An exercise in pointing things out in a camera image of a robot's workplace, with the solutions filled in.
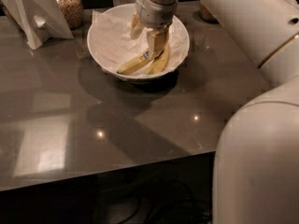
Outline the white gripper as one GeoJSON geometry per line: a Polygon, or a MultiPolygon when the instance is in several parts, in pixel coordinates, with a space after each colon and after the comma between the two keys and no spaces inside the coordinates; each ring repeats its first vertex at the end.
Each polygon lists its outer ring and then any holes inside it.
{"type": "Polygon", "coordinates": [[[130,37],[138,39],[145,26],[154,28],[147,32],[150,60],[158,57],[168,42],[169,26],[167,24],[172,22],[177,5],[178,0],[135,0],[136,12],[131,20],[130,37]]]}

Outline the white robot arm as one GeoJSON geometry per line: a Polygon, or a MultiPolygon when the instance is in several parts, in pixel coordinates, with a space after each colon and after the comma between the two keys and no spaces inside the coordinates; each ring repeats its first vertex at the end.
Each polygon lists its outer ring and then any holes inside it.
{"type": "MultiPolygon", "coordinates": [[[[268,79],[217,146],[212,224],[299,224],[299,7],[293,0],[200,0],[268,79]]],[[[135,0],[148,28],[168,24],[178,0],[135,0]]]]}

